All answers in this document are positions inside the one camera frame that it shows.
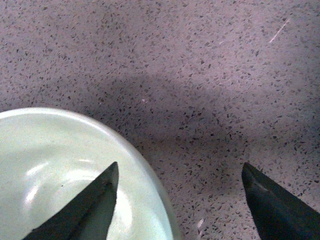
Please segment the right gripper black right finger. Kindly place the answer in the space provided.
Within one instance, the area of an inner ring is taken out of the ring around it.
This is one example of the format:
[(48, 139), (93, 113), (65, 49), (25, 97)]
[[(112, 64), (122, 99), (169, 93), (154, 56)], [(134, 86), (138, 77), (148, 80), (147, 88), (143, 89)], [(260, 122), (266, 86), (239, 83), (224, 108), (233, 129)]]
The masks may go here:
[(242, 167), (241, 178), (260, 239), (320, 238), (320, 214), (317, 211), (248, 162)]

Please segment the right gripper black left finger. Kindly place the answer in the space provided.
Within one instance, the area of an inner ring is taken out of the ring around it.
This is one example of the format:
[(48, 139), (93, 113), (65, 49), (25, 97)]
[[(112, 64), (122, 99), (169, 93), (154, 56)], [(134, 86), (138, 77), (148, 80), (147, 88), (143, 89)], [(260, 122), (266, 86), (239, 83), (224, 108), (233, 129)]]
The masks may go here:
[(24, 239), (105, 240), (116, 207), (118, 182), (119, 167), (115, 161)]

